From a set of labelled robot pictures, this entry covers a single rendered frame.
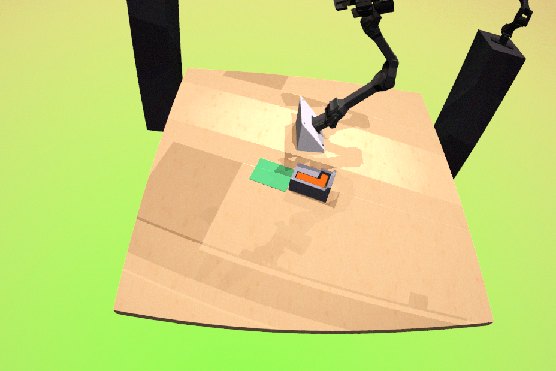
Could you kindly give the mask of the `orange l-shaped part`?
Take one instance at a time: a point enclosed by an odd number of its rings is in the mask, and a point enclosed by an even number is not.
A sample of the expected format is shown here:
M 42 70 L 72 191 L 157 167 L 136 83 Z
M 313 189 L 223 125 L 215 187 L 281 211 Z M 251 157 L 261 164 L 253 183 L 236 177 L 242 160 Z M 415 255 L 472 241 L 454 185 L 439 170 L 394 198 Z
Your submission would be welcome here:
M 322 174 L 321 179 L 317 179 L 317 178 L 314 178 L 314 177 L 311 177 L 311 176 L 308 176 L 306 174 L 298 172 L 296 178 L 324 188 L 325 184 L 327 182 L 328 176 Z

